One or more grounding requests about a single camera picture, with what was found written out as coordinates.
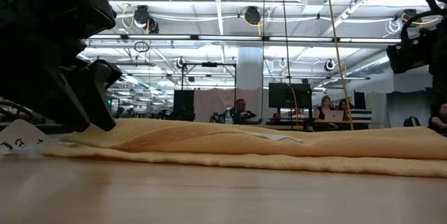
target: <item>bottle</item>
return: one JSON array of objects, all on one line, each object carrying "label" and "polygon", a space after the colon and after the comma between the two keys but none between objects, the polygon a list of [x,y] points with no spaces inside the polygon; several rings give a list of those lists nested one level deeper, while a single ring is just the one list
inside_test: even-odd
[{"label": "bottle", "polygon": [[225,124],[233,124],[233,118],[230,111],[226,111],[225,113]]}]

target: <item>yellow towel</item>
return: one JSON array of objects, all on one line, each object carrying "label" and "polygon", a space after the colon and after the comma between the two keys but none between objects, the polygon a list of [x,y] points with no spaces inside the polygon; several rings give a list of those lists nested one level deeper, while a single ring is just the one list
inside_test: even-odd
[{"label": "yellow towel", "polygon": [[[283,135],[281,140],[268,139]],[[447,139],[427,128],[328,133],[183,121],[120,119],[63,135],[44,154],[276,170],[447,177]]]}]

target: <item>paper tag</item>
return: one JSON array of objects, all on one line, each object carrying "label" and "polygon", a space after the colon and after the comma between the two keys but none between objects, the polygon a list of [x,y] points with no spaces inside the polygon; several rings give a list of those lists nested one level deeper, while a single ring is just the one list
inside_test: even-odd
[{"label": "paper tag", "polygon": [[14,151],[40,149],[45,143],[54,141],[56,140],[25,120],[17,119],[0,132],[0,155]]},{"label": "paper tag", "polygon": [[262,137],[262,138],[265,138],[268,140],[273,140],[273,141],[293,140],[298,143],[301,143],[303,141],[303,140],[296,139],[294,137],[284,136],[284,135],[273,135],[273,134],[263,134],[263,133],[249,133],[249,134],[256,136],[256,137]]}]

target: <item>laptop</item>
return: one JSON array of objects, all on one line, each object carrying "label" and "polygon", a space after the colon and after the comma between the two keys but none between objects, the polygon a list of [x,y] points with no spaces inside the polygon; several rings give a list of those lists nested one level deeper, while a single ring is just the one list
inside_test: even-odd
[{"label": "laptop", "polygon": [[341,110],[329,111],[324,114],[324,121],[328,121],[328,122],[343,121],[343,115],[344,115],[344,111],[341,111]]}]

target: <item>woman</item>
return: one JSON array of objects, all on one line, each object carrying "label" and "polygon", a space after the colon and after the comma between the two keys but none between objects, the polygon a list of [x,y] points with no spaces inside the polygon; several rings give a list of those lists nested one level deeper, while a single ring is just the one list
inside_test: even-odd
[{"label": "woman", "polygon": [[314,118],[324,120],[325,113],[329,112],[330,110],[334,110],[334,107],[330,104],[330,97],[325,95],[321,99],[321,105],[315,110]]},{"label": "woman", "polygon": [[[354,105],[351,104],[351,102],[349,102],[349,108],[353,109]],[[343,121],[349,121],[349,117],[348,117],[348,103],[346,102],[346,99],[343,98],[340,100],[340,103],[338,103],[338,110],[342,110],[344,111],[343,113]]]},{"label": "woman", "polygon": [[428,128],[439,134],[447,135],[447,103],[438,107],[437,112],[433,113],[428,121]]}]

